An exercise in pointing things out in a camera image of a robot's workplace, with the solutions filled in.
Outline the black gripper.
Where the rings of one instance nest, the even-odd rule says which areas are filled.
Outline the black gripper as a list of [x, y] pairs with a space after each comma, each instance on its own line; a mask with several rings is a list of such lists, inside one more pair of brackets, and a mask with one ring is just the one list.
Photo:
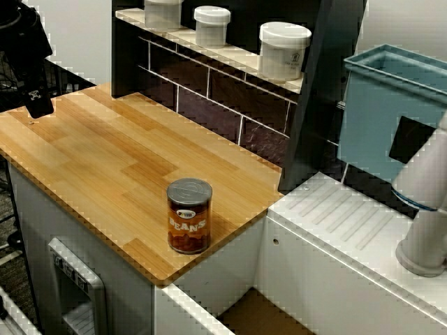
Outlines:
[[52, 48], [35, 8], [1, 7], [1, 50], [24, 90], [24, 104], [31, 117], [52, 114], [54, 107], [43, 78], [43, 60], [52, 55]]

